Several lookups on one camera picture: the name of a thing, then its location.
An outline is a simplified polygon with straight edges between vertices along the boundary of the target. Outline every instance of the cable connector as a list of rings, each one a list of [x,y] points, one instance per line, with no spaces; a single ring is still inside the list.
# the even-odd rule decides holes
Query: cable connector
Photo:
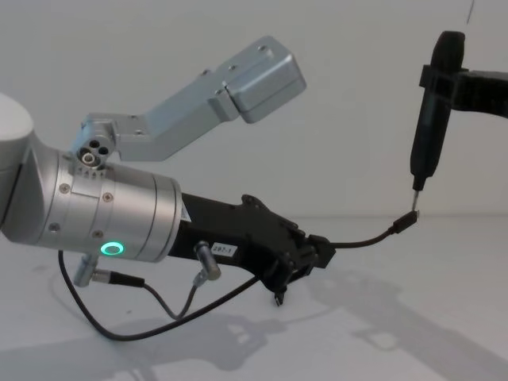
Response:
[[[144,279],[138,278],[137,276],[122,274],[116,271],[101,270],[97,269],[92,275],[94,282],[107,283],[107,284],[119,284],[121,286],[129,287],[144,287]]]
[[[416,210],[412,210],[408,214],[404,214],[391,226],[391,234],[402,233],[404,230],[416,224],[418,217],[420,217],[420,212]]]
[[[202,270],[193,281],[196,288],[201,287],[207,280],[217,280],[221,277],[221,269],[217,265],[208,242],[199,241],[194,247],[194,253],[202,265]]]

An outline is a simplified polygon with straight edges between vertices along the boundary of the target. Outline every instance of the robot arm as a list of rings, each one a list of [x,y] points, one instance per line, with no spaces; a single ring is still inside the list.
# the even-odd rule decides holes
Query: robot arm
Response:
[[[308,237],[252,196],[234,206],[182,194],[174,179],[107,159],[116,151],[122,160],[164,160],[223,121],[266,117],[305,88],[291,53],[265,37],[146,114],[89,115],[70,152],[45,146],[27,129],[10,143],[16,155],[0,177],[2,231],[12,242],[84,253],[78,286],[97,273],[100,256],[180,256],[201,261],[197,283],[220,275],[217,262],[234,265],[282,302],[288,283],[330,261],[335,250],[325,238]]]

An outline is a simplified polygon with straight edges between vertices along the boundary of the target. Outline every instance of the black cable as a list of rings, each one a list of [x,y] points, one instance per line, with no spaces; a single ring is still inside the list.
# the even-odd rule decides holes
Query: black cable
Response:
[[[386,232],[383,234],[379,234],[377,237],[374,237],[370,240],[366,241],[358,241],[358,242],[335,242],[332,243],[333,248],[365,248],[367,246],[372,246],[374,244],[378,244],[382,240],[386,239],[387,237],[391,236],[393,233],[391,231],[391,228],[389,228]]]
[[[147,339],[149,337],[153,337],[155,335],[159,335],[161,333],[165,333],[167,331],[170,331],[172,329],[175,329],[177,327],[180,327],[181,325],[184,325],[185,323],[188,323],[189,321],[194,320],[195,318],[199,318],[200,316],[210,312],[211,310],[221,306],[222,304],[228,302],[235,296],[238,296],[243,291],[247,290],[249,287],[254,285],[258,279],[257,277],[251,278],[238,288],[234,289],[233,291],[229,292],[228,294],[224,295],[222,298],[219,298],[215,302],[210,303],[208,306],[205,306],[201,308],[200,310],[197,310],[193,312],[192,314],[187,315],[186,317],[181,318],[178,321],[173,321],[172,323],[162,325],[159,328],[151,329],[146,332],[142,333],[134,333],[131,335],[119,335],[113,332],[110,332],[108,329],[103,327],[96,319],[95,317],[90,313],[90,311],[87,309],[81,298],[79,297],[78,291],[74,288],[74,285],[72,284],[71,279],[69,278],[69,274],[67,273],[67,269],[65,268],[64,263],[64,251],[59,250],[58,251],[58,264],[60,266],[60,272],[62,273],[63,280],[65,281],[65,284],[67,285],[67,288],[71,292],[72,298],[75,300],[76,304],[78,305],[79,309],[83,314],[85,315],[85,318],[88,319],[88,321],[94,326],[94,328],[102,334],[104,337],[113,340],[113,341],[138,341]]]
[[[408,214],[404,214],[400,217],[386,232],[379,234],[377,237],[359,242],[332,242],[330,243],[330,246],[332,248],[365,248],[367,246],[372,246],[374,244],[378,244],[392,234],[402,233],[404,230],[414,225],[417,222],[418,217],[419,213],[416,210],[412,210]]]
[[[157,291],[155,291],[152,286],[150,286],[147,283],[145,283],[143,285],[143,288],[145,290],[147,290],[150,294],[152,294],[155,299],[157,299],[157,302],[159,302],[159,304],[162,306],[162,308],[164,308],[164,311],[166,311],[166,313],[173,320],[180,320],[181,318],[183,318],[185,316],[185,314],[187,313],[187,311],[191,307],[192,299],[194,299],[194,296],[196,295],[196,291],[198,290],[198,288],[196,286],[192,286],[192,288],[190,289],[190,292],[189,292],[189,296],[187,296],[187,300],[185,302],[185,305],[182,308],[182,311],[179,314],[175,314],[171,310],[171,308],[169,308],[169,306],[164,301],[164,299],[162,299],[162,296],[160,296],[159,293]]]

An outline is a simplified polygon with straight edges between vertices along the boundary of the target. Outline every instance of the black handheld tool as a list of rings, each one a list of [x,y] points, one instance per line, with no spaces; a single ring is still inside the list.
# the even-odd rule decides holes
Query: black handheld tool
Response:
[[[464,41],[463,33],[443,32],[434,48],[430,67],[449,75],[460,71],[464,58]],[[414,176],[415,190],[413,209],[416,209],[418,192],[423,191],[425,181],[436,171],[451,110],[449,102],[433,90],[425,89],[411,152],[411,174]]]

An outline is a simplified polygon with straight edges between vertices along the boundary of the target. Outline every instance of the bolt hole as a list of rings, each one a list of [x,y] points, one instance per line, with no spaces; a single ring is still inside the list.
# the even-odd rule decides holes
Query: bolt hole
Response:
[[[48,230],[49,230],[51,233],[56,233],[56,232],[60,231],[60,225],[58,225],[58,224],[56,224],[56,223],[49,224],[49,226],[48,226]]]
[[[95,156],[92,155],[91,153],[85,153],[83,155],[83,157],[81,158],[81,160],[85,163],[85,164],[92,164],[94,161],[95,161]]]

